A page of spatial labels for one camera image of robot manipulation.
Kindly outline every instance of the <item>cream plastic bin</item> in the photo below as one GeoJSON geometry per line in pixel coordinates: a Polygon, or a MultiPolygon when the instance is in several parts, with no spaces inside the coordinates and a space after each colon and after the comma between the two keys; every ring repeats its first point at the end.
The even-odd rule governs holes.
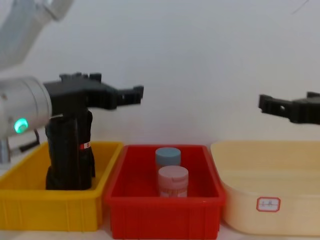
{"type": "Polygon", "coordinates": [[[224,141],[211,152],[241,232],[320,236],[319,141],[224,141]]]}

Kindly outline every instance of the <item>white wall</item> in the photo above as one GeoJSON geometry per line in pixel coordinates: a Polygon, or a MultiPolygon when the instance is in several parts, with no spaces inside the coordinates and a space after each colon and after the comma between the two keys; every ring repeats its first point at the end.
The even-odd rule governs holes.
{"type": "Polygon", "coordinates": [[[295,99],[320,91],[320,1],[292,14],[303,2],[77,0],[62,23],[43,31],[25,63],[0,77],[46,82],[101,72],[119,88],[144,85],[142,105],[93,111],[94,140],[320,139],[320,126],[257,107],[262,93],[295,99]]]}

